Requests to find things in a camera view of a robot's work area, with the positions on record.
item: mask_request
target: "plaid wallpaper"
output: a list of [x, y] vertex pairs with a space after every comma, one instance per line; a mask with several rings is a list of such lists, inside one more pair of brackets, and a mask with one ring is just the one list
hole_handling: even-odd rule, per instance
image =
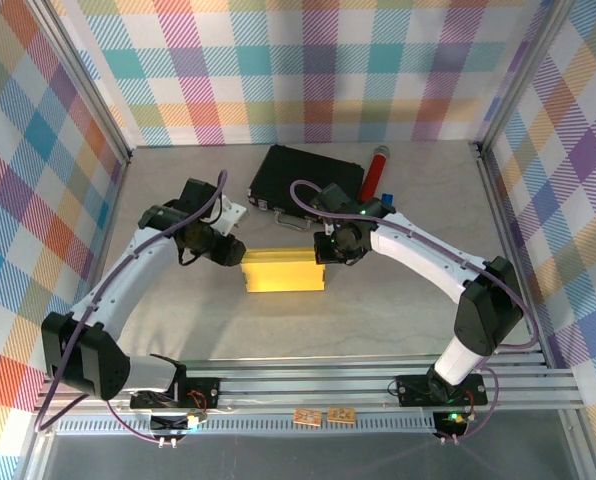
[[596, 432], [596, 0], [575, 4], [494, 153], [545, 333]]
[[151, 146], [474, 139], [545, 10], [540, 0], [54, 3], [121, 128]]
[[0, 0], [0, 479], [44, 378], [39, 325], [84, 293], [120, 170], [23, 0]]

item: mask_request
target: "red marker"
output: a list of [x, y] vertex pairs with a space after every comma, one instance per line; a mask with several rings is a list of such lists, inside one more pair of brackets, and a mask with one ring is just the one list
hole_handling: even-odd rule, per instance
[[358, 200], [361, 204], [375, 195], [378, 182], [380, 182], [380, 177], [388, 158], [389, 148], [385, 145], [381, 145], [374, 150], [374, 159], [371, 161], [371, 167], [369, 167], [365, 182], [362, 184], [362, 188], [358, 194]]

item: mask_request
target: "yellow block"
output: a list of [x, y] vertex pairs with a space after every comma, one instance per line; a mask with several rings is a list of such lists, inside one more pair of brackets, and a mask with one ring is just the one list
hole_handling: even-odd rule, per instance
[[313, 247], [247, 250], [241, 263], [248, 292], [304, 292], [325, 289], [325, 266]]

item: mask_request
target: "small wooden block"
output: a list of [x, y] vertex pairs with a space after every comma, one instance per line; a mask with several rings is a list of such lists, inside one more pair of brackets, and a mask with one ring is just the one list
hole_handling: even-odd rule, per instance
[[318, 410], [307, 410], [306, 408], [297, 408], [294, 410], [294, 423], [320, 427], [322, 426], [322, 412]]
[[356, 410], [348, 407], [329, 407], [327, 421], [334, 423], [356, 423]]

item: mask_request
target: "gray table surface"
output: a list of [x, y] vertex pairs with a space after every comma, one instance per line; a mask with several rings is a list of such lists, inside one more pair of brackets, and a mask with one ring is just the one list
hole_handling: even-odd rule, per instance
[[[374, 144], [296, 145], [368, 168]], [[379, 193], [420, 228], [485, 258], [502, 253], [470, 147], [464, 141], [389, 144]], [[122, 253], [142, 213], [177, 197], [188, 177], [215, 182], [242, 205], [268, 146], [139, 149], [129, 166], [106, 267]], [[234, 230], [249, 248], [312, 245], [312, 233], [282, 228], [250, 208]], [[370, 254], [353, 267], [327, 266], [322, 292], [250, 294], [240, 268], [207, 260], [172, 266], [139, 302], [120, 338], [132, 354], [180, 359], [441, 353], [456, 306], [407, 267]], [[528, 339], [519, 325], [510, 343]]]

